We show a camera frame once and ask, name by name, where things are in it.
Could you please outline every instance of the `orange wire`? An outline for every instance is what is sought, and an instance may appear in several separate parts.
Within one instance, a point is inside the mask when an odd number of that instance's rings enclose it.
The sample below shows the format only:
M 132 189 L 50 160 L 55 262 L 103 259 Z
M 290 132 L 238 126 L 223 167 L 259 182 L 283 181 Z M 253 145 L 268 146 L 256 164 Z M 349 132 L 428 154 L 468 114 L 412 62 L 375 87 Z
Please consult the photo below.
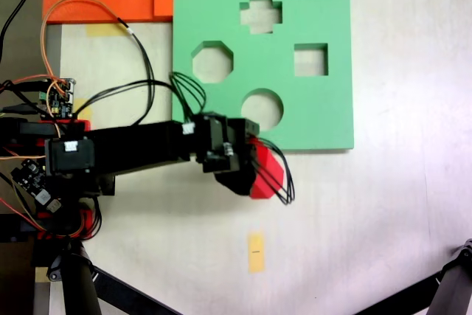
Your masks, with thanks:
M 20 195 L 18 194 L 18 191 L 17 191 L 17 189 L 16 189 L 15 181 L 13 180 L 13 176 L 11 176 L 11 175 L 10 175 L 10 181 L 11 181 L 11 183 L 12 183 L 13 193 L 15 193 L 15 197 L 16 197 L 16 199 L 18 199 L 18 203 L 20 204 L 20 206 L 23 207 L 24 212 L 25 212 L 26 214 L 28 214 L 29 219 L 34 223 L 34 225 L 37 226 L 37 228 L 38 228 L 39 230 L 46 231 L 46 229 L 44 229 L 41 225 L 39 225 L 39 223 L 36 222 L 36 220 L 33 218 L 33 216 L 31 215 L 31 213 L 28 212 L 27 208 L 24 206 L 23 201 L 21 200 Z
M 27 80 L 31 80 L 31 79 L 36 79 L 38 77 L 50 77 L 51 79 L 53 80 L 57 80 L 57 81 L 60 81 L 62 83 L 65 83 L 66 81 L 64 79 L 61 79 L 59 77 L 55 77 L 53 75 L 49 75 L 49 74 L 37 74 L 37 75 L 30 75 L 29 77 L 22 77 L 20 79 L 16 79 L 13 81 L 14 84 L 18 84 L 18 83 L 22 83 L 24 81 L 27 81 Z
M 42 156 L 8 156 L 6 158 L 0 158 L 0 160 L 13 160 L 13 159 L 42 159 L 45 158 L 45 155 Z
M 74 234 L 69 235 L 71 238 L 75 238 L 76 236 L 79 236 L 80 233 L 83 230 L 83 227 L 85 226 L 85 220 L 84 220 L 83 214 L 81 213 L 80 216 L 82 217 L 82 222 L 80 223 L 80 228 Z
M 47 11 L 46 15 L 44 16 L 43 23 L 41 25 L 41 35 L 40 35 L 40 45 L 41 45 L 41 57 L 43 58 L 44 66 L 46 67 L 46 71 L 48 72 L 49 75 L 54 76 L 54 73 L 52 72 L 51 65 L 49 64 L 49 61 L 47 59 L 47 54 L 46 54 L 46 26 L 47 26 L 47 21 L 49 17 L 51 16 L 52 12 L 61 4 L 68 2 L 68 1 L 77 1 L 77 0 L 59 0 L 55 2 Z M 103 9 L 108 11 L 110 14 L 112 14 L 115 18 L 119 18 L 118 15 L 110 9 L 107 5 L 102 3 L 99 0 L 85 0 L 85 1 L 90 1 L 91 3 L 100 5 Z
M 64 79 L 61 79 L 59 77 L 55 77 L 54 75 L 48 75 L 48 74 L 38 74 L 38 75 L 31 75 L 29 77 L 22 77 L 20 79 L 16 79 L 13 81 L 14 84 L 18 84 L 18 83 L 23 83 L 24 81 L 27 81 L 27 80 L 31 80 L 31 79 L 35 79 L 35 78 L 38 78 L 38 77 L 48 77 L 48 78 L 51 78 L 52 82 L 55 84 L 55 87 L 56 89 L 59 91 L 59 93 L 64 96 L 66 94 L 66 92 L 61 89 L 58 85 L 58 81 L 62 82 L 62 83 L 65 83 L 66 81 Z
M 3 147 L 3 149 L 5 149 L 8 153 L 12 154 L 13 156 L 18 156 L 17 153 L 15 153 L 14 151 L 11 151 L 10 149 L 7 149 L 6 147 Z
M 13 208 L 12 206 L 10 206 L 6 201 L 4 201 L 3 198 L 0 198 L 0 202 L 3 203 L 6 207 L 10 208 L 13 212 L 15 212 L 16 214 L 18 214 L 20 217 L 22 217 L 25 221 L 27 221 L 28 223 L 30 223 L 31 225 L 33 225 L 36 229 L 38 228 L 30 219 L 28 219 L 27 217 L 25 217 L 24 215 L 22 215 L 18 210 L 16 210 L 16 209 Z

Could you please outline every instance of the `octagonal hole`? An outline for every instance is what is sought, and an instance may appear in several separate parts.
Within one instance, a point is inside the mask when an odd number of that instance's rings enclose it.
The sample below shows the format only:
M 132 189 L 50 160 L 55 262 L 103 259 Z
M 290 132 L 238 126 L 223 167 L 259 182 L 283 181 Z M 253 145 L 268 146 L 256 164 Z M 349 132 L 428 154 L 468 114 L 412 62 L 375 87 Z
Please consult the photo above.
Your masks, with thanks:
M 241 115 L 259 123 L 261 131 L 269 131 L 280 123 L 283 103 L 279 95 L 272 90 L 256 89 L 246 96 Z
M 202 42 L 192 58 L 193 74 L 202 83 L 222 83 L 233 71 L 233 52 L 222 41 Z

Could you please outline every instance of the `white table surface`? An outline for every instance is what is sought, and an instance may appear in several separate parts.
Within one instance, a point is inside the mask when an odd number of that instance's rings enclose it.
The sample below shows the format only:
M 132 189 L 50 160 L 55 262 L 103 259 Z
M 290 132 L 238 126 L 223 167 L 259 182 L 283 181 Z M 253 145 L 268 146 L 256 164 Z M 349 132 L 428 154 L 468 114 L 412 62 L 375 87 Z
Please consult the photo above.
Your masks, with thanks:
M 120 176 L 100 198 L 93 262 L 197 315 L 354 314 L 441 269 L 472 236 L 472 0 L 351 0 L 351 17 L 354 150 L 290 155 L 289 207 L 238 197 L 197 164 Z M 132 27 L 165 80 L 171 25 Z M 85 34 L 63 26 L 60 74 L 79 97 L 145 77 L 128 38 Z M 94 127 L 133 122 L 145 97 L 93 105 Z M 146 122 L 169 118 L 160 91 Z M 250 232 L 265 237 L 258 274 Z

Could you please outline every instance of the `yellow sticky note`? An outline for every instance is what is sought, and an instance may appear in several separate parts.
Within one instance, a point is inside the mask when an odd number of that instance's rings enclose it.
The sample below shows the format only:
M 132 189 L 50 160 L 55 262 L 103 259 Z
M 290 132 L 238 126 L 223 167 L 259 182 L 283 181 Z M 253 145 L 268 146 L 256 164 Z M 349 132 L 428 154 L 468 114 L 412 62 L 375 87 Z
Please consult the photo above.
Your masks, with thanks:
M 81 107 L 81 105 L 83 105 L 86 101 L 87 101 L 86 99 L 74 98 L 74 111 L 76 111 L 79 107 Z M 79 113 L 78 119 L 91 121 L 91 116 L 92 116 L 92 111 L 91 111 L 91 107 L 89 106 Z
M 262 272 L 266 268 L 264 255 L 264 237 L 261 233 L 248 236 L 249 273 Z
M 127 32 L 121 24 L 87 24 L 87 37 L 126 36 Z

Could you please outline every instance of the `floor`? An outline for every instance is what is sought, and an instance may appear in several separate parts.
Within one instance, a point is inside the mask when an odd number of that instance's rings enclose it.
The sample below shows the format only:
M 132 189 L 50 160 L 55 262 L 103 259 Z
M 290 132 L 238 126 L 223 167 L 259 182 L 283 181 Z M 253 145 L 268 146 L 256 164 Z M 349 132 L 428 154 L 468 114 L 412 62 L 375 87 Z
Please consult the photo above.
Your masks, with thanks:
M 20 0 L 0 0 L 0 26 L 11 14 Z M 4 41 L 4 54 L 0 65 L 0 81 L 31 73 L 44 72 L 39 50 L 39 29 L 41 27 L 41 0 L 27 0 L 21 12 L 10 25 Z M 14 97 L 4 94 L 4 105 Z M 18 163 L 2 163 L 0 171 L 9 173 Z M 17 207 L 10 188 L 0 181 L 0 196 Z M 0 213 L 10 212 L 0 206 Z M 30 266 L 32 243 L 0 244 L 0 313 L 32 314 L 35 270 Z

